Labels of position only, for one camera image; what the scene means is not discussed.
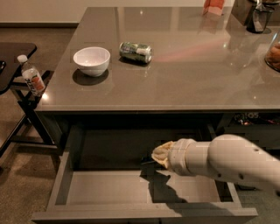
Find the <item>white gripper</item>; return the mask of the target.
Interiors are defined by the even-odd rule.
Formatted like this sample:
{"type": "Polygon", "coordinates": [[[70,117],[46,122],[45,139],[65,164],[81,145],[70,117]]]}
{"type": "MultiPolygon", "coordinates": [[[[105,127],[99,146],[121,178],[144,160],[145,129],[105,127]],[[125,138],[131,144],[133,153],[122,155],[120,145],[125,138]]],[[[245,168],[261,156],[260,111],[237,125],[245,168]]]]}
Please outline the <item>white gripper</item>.
{"type": "Polygon", "coordinates": [[[152,152],[152,159],[162,165],[166,170],[175,172],[179,176],[192,176],[186,165],[186,150],[194,143],[193,139],[179,139],[159,145],[152,152]]]}

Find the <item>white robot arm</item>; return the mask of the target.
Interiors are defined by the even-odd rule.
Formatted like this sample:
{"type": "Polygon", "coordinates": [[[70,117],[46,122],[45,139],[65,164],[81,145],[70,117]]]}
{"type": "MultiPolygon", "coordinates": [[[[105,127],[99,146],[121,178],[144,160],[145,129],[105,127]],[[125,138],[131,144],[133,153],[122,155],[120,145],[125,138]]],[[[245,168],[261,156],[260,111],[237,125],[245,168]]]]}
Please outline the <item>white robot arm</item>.
{"type": "Polygon", "coordinates": [[[200,175],[280,193],[280,161],[241,136],[226,134],[210,142],[182,138],[158,146],[151,157],[180,176],[200,175]]]}

